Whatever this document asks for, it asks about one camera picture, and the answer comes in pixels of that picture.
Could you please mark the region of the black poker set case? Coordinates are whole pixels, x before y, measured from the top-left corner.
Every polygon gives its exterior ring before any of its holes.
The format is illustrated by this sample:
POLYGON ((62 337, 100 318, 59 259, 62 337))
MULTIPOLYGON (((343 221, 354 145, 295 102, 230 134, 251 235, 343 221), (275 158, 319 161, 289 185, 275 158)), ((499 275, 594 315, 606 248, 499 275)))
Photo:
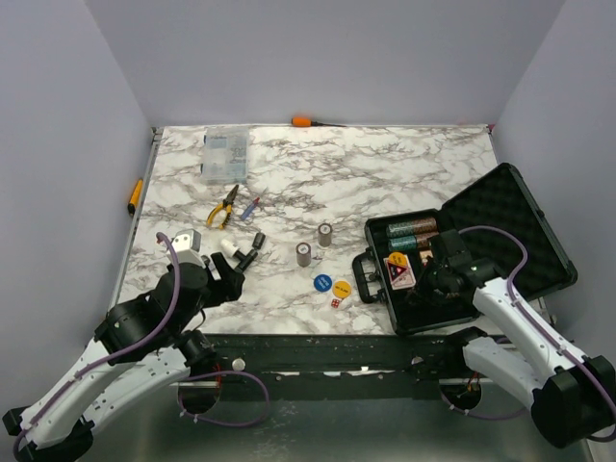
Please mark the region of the black poker set case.
POLYGON ((472 303, 460 296, 419 293, 418 280, 425 267, 420 252, 429 248, 399 251, 408 256, 417 283, 411 289, 392 289, 384 264, 384 258, 392 253, 388 248, 392 238, 387 237, 386 228, 390 223, 421 218, 435 218, 438 234, 451 229, 461 232, 474 258, 493 261, 505 274, 522 264, 514 285, 526 300, 570 287, 578 279, 577 269, 520 172, 510 164, 501 164, 439 209, 367 220, 368 247, 352 262, 358 294, 365 303, 385 304, 398 335, 472 321, 479 315, 472 303))

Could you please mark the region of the brown 100 chip roll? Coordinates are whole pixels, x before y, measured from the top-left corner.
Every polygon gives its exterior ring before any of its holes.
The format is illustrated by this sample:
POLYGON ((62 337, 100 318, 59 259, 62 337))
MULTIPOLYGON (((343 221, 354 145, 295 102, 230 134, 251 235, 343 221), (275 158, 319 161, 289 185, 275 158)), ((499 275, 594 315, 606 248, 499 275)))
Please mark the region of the brown 100 chip roll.
POLYGON ((318 242, 322 247, 329 247, 332 243, 333 227, 330 223, 324 222, 318 226, 318 242))
POLYGON ((312 261, 312 247, 308 243, 299 243, 295 247, 296 262, 301 268, 307 268, 312 261))

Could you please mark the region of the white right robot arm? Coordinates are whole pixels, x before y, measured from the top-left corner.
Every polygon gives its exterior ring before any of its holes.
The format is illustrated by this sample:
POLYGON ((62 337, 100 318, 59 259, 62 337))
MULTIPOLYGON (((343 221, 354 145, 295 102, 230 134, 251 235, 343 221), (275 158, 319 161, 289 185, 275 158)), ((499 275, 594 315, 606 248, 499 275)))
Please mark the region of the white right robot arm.
POLYGON ((510 352, 467 329, 462 344, 444 351, 445 370, 456 377, 474 371, 490 378, 524 406, 556 448, 583 439, 613 442, 614 367, 573 345, 529 305, 514 285, 523 265, 504 274, 493 261, 474 258, 457 230, 430 238, 429 247, 432 257, 418 282, 420 293, 470 301, 516 348, 510 352))

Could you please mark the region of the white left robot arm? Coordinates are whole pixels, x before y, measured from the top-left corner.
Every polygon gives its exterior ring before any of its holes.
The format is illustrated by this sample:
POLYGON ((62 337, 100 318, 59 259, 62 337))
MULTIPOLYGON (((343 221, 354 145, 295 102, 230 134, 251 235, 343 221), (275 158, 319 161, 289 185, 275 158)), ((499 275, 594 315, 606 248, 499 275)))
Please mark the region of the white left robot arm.
POLYGON ((43 397, 6 412, 18 461, 75 461, 93 436, 138 398, 217 369, 205 335, 188 329, 195 315, 240 298, 245 281, 221 253, 217 275, 202 264, 173 262, 155 288, 119 303, 95 329, 81 357, 43 397))

